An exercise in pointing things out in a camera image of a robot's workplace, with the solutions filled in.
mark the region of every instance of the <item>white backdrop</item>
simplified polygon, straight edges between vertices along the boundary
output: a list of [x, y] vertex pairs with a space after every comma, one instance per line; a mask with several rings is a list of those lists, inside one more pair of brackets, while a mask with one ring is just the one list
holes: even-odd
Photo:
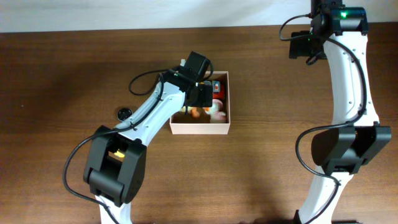
[[[0, 32], [278, 25], [311, 0], [0, 0]], [[398, 21], [398, 0], [345, 0], [369, 22]], [[296, 24], [308, 24], [297, 20]]]

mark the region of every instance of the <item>cardboard box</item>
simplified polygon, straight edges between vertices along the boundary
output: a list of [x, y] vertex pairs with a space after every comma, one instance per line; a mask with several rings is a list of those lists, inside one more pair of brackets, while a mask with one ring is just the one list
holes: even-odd
[[[223, 107], [226, 112], [227, 123], [200, 123], [200, 120], [192, 120], [190, 122], [190, 115], [174, 114], [170, 118], [170, 127], [173, 134], [228, 134], [229, 127], [231, 126], [231, 115], [229, 112], [229, 77], [228, 72], [214, 72], [210, 77], [211, 80], [220, 80], [225, 83], [225, 101]], [[186, 117], [186, 121], [181, 122], [182, 116]]]

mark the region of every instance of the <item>robotic arm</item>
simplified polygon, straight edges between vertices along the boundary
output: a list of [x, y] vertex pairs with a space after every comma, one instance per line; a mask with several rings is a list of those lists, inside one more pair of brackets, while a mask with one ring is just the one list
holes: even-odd
[[338, 199], [353, 175], [391, 140], [391, 129], [379, 125], [371, 98], [366, 67], [368, 22], [365, 10], [345, 7], [342, 1], [312, 0], [312, 13], [308, 16], [312, 18], [311, 31], [292, 34], [292, 37], [307, 37], [291, 41], [289, 56], [310, 57], [308, 65], [318, 59], [329, 62], [334, 101], [332, 124], [342, 125], [315, 135], [312, 157], [317, 165], [316, 172], [334, 177], [340, 187], [334, 192], [333, 179], [316, 175], [305, 203], [296, 211], [294, 223], [325, 224], [331, 223]]
[[[101, 209], [101, 222], [131, 223], [131, 201], [144, 180], [146, 149], [163, 124], [183, 106], [211, 107], [213, 88], [205, 72], [211, 62], [192, 52], [184, 66], [167, 70], [160, 75], [149, 99], [128, 119], [116, 126], [127, 131], [107, 134], [93, 139], [83, 180], [90, 192], [106, 204]], [[101, 126], [96, 131], [111, 129]], [[121, 155], [123, 161], [114, 155]]]

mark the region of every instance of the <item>red object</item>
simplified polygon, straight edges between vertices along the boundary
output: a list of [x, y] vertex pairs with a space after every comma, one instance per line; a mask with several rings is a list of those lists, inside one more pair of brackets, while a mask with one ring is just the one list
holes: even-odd
[[213, 99], [225, 100], [225, 87], [221, 84], [220, 91], [218, 93], [213, 92]]

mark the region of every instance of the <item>wooden table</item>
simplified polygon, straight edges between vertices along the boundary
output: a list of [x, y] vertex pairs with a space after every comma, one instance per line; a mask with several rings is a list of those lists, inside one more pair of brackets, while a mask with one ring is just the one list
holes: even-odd
[[[334, 219], [398, 220], [398, 24], [371, 24], [368, 69], [381, 124], [393, 140], [349, 183]], [[290, 26], [286, 35], [307, 26]], [[239, 223], [292, 218], [312, 175], [297, 161], [296, 137], [330, 124], [326, 61], [289, 60], [279, 26], [0, 34], [0, 223], [99, 223], [98, 206], [69, 194], [62, 169], [100, 125], [113, 127], [137, 74], [170, 68], [191, 50], [229, 71], [227, 136], [173, 136], [168, 124], [148, 148], [146, 177], [132, 202], [136, 223]], [[144, 91], [154, 76], [139, 80]], [[311, 163], [311, 137], [302, 144]], [[71, 163], [82, 180], [88, 146]]]

